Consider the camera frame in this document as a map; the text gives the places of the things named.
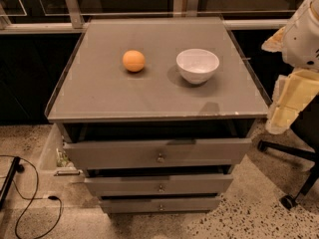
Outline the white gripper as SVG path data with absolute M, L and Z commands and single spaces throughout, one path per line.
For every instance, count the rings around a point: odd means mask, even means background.
M 319 94 L 319 0 L 305 0 L 289 19 L 262 45 L 266 52 L 281 52 L 286 64 L 296 69 L 275 82 L 266 130 L 282 134 Z

